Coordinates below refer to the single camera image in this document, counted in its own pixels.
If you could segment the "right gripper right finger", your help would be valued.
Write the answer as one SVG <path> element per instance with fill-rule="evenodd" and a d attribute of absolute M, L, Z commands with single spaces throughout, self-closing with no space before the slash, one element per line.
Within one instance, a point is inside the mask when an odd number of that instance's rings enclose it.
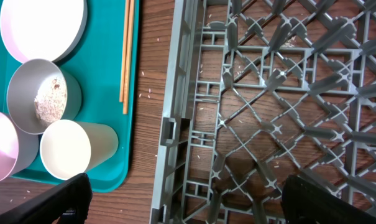
<path fill-rule="evenodd" d="M 376 224 L 376 217 L 295 175 L 289 175 L 282 191 L 287 223 Z"/>

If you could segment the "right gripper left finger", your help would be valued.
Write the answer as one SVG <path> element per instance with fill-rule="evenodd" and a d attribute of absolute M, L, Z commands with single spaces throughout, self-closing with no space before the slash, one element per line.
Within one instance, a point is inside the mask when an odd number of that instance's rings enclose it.
<path fill-rule="evenodd" d="M 80 173 L 0 214 L 0 223 L 84 223 L 92 198 L 89 177 Z"/>

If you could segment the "white cup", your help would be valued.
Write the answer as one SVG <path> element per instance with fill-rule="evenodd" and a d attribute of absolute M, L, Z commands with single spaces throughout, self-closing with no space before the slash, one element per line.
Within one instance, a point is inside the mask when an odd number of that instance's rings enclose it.
<path fill-rule="evenodd" d="M 40 158 L 52 176 L 67 180 L 110 159 L 118 145 L 118 136 L 110 126 L 61 119 L 44 131 Z"/>

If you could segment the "small pink plate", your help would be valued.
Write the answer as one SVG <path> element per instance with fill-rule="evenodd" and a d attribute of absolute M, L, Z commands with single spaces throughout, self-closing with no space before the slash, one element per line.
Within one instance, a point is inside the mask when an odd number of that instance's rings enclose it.
<path fill-rule="evenodd" d="M 0 181 L 30 166 L 38 151 L 39 137 L 20 130 L 0 112 Z"/>

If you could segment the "grey bowl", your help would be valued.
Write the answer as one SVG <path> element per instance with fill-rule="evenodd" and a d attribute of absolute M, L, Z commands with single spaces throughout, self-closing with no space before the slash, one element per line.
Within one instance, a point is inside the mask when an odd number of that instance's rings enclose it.
<path fill-rule="evenodd" d="M 62 77 L 67 88 L 67 101 L 61 119 L 74 119 L 81 108 L 81 88 L 77 80 L 53 62 L 34 59 L 23 63 L 13 74 L 7 90 L 7 108 L 15 125 L 29 134 L 42 134 L 47 127 L 36 117 L 34 99 L 42 82 L 49 77 Z"/>

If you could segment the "large white plate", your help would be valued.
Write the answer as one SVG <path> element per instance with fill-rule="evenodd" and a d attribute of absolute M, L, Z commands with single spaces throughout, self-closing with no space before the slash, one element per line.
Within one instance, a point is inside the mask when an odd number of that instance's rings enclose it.
<path fill-rule="evenodd" d="M 33 59 L 57 62 L 78 45 L 87 18 L 86 0 L 4 0 L 1 38 L 20 63 Z"/>

